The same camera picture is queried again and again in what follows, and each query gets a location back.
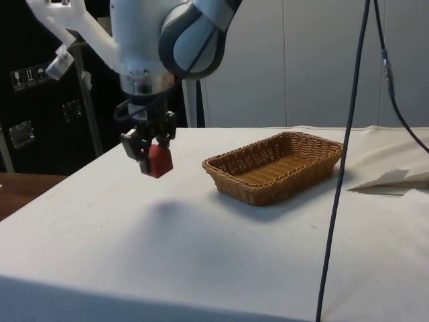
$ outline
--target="table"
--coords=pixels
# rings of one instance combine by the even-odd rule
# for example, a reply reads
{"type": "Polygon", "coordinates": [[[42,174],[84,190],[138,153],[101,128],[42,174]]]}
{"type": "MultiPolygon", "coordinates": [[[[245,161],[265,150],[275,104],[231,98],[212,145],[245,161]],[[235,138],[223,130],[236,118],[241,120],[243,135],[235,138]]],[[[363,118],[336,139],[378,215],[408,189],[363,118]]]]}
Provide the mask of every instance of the table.
{"type": "Polygon", "coordinates": [[[0,221],[63,181],[66,176],[0,173],[0,221]]]}
{"type": "MultiPolygon", "coordinates": [[[[0,321],[313,321],[335,179],[257,208],[201,168],[281,131],[181,129],[159,180],[117,147],[1,222],[0,321]]],[[[425,321],[428,195],[347,189],[429,157],[405,131],[371,127],[352,132],[348,160],[324,321],[425,321]]]]}

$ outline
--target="sticker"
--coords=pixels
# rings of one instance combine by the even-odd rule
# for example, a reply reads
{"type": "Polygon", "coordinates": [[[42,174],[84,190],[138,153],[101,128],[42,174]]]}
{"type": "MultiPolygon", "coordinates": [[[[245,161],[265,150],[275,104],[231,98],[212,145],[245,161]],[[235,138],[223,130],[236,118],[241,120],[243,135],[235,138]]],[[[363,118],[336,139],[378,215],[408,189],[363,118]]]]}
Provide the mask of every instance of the sticker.
{"type": "Polygon", "coordinates": [[[23,69],[22,73],[24,74],[24,80],[27,87],[33,87],[37,85],[36,74],[33,67],[27,67],[23,69]]]}
{"type": "Polygon", "coordinates": [[[36,72],[36,78],[39,84],[46,83],[49,80],[48,74],[46,74],[46,64],[37,65],[34,70],[36,72]]]}
{"type": "Polygon", "coordinates": [[[9,129],[13,147],[17,150],[32,143],[36,136],[31,121],[24,121],[9,129]]]}
{"type": "Polygon", "coordinates": [[[11,78],[12,78],[13,90],[15,92],[25,89],[22,70],[15,70],[14,72],[11,72],[11,78]]]}
{"type": "Polygon", "coordinates": [[[49,76],[49,73],[48,73],[48,67],[51,65],[51,63],[52,62],[46,62],[44,64],[45,65],[45,74],[46,74],[46,80],[47,81],[52,81],[53,80],[53,78],[51,76],[49,76]]]}

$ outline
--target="black cable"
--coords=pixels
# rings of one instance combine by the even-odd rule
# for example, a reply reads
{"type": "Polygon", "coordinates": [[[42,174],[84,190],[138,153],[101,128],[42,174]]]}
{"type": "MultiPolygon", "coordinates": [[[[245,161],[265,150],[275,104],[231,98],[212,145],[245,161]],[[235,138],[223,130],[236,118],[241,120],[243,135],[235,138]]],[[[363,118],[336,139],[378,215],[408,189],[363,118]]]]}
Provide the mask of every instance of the black cable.
{"type": "Polygon", "coordinates": [[[359,36],[359,43],[357,46],[355,75],[353,77],[353,89],[352,89],[352,94],[351,94],[349,119],[347,120],[346,134],[344,137],[344,144],[343,144],[343,156],[341,158],[340,172],[339,172],[338,182],[336,184],[334,206],[332,208],[332,215],[331,215],[330,224],[329,224],[328,240],[326,242],[326,251],[325,251],[325,256],[324,256],[322,279],[320,281],[319,298],[318,298],[318,302],[317,302],[316,322],[320,322],[320,320],[322,319],[324,288],[326,285],[326,277],[328,276],[330,249],[332,247],[332,238],[334,236],[336,213],[338,211],[341,189],[343,187],[343,180],[344,180],[345,167],[346,167],[346,158],[347,158],[347,149],[349,148],[350,133],[351,133],[351,128],[353,126],[353,118],[355,116],[355,105],[356,105],[357,88],[358,88],[358,84],[359,84],[359,73],[360,73],[360,69],[361,69],[363,40],[365,39],[365,32],[367,29],[369,5],[370,4],[371,4],[370,0],[365,0],[365,10],[363,12],[361,34],[359,36]]]}
{"type": "Polygon", "coordinates": [[[150,102],[146,106],[143,106],[141,109],[138,109],[137,111],[134,111],[133,113],[130,113],[128,115],[120,116],[121,114],[123,114],[123,112],[125,110],[127,110],[128,104],[120,104],[120,105],[118,105],[116,107],[114,113],[113,113],[113,117],[114,117],[115,121],[118,121],[118,122],[129,121],[130,119],[133,118],[133,116],[136,116],[136,115],[138,115],[140,113],[143,113],[147,109],[151,109],[151,108],[157,106],[166,97],[170,96],[172,94],[172,92],[177,89],[177,87],[180,85],[180,83],[189,75],[190,71],[195,67],[196,63],[200,60],[202,53],[206,50],[208,44],[212,40],[212,37],[213,37],[213,35],[215,34],[216,31],[217,31],[216,26],[213,26],[210,34],[208,35],[208,37],[205,40],[204,44],[202,45],[201,49],[198,51],[198,53],[195,56],[194,60],[191,62],[189,68],[185,71],[185,73],[183,74],[183,76],[181,76],[176,81],[176,83],[174,83],[174,85],[172,87],[170,87],[167,91],[165,91],[164,93],[162,93],[159,97],[157,97],[156,99],[154,99],[152,102],[150,102]]]}
{"type": "Polygon", "coordinates": [[[375,19],[377,20],[377,29],[378,29],[378,36],[380,38],[381,49],[385,50],[386,46],[384,44],[383,28],[381,26],[380,9],[378,6],[378,0],[374,0],[374,8],[375,8],[375,19]]]}
{"type": "Polygon", "coordinates": [[[375,8],[375,18],[377,20],[378,34],[379,34],[380,44],[381,44],[381,55],[383,57],[383,64],[384,64],[384,68],[385,68],[385,78],[387,81],[387,88],[389,91],[389,97],[391,100],[391,104],[393,105],[393,109],[397,115],[397,118],[401,121],[402,126],[408,131],[408,133],[411,135],[411,137],[414,139],[414,141],[416,141],[417,144],[419,146],[421,146],[423,150],[425,150],[427,153],[429,153],[429,148],[427,146],[425,146],[424,143],[411,130],[410,126],[405,121],[404,117],[402,116],[400,109],[397,107],[396,99],[395,99],[395,84],[394,84],[393,74],[391,71],[389,56],[387,54],[387,50],[385,47],[383,28],[381,26],[380,10],[379,10],[379,6],[378,6],[378,0],[374,0],[374,8],[375,8]]]}

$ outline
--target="wooden surface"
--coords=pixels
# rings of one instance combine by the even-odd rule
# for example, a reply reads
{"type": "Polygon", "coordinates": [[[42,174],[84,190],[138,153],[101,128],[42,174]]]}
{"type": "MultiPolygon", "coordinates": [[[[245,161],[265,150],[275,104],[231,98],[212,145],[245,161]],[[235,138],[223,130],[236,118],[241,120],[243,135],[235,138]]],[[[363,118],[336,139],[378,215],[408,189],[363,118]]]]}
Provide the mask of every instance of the wooden surface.
{"type": "Polygon", "coordinates": [[[66,176],[0,173],[0,221],[63,181],[66,176]]]}

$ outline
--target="wicker basket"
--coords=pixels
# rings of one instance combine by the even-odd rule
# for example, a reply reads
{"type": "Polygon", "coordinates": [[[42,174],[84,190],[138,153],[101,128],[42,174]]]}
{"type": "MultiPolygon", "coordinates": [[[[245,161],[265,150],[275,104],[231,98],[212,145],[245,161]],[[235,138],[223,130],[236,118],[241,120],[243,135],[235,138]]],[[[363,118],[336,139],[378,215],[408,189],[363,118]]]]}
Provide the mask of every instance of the wicker basket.
{"type": "Polygon", "coordinates": [[[264,206],[331,176],[343,145],[299,132],[284,132],[202,163],[220,193],[264,206]]]}

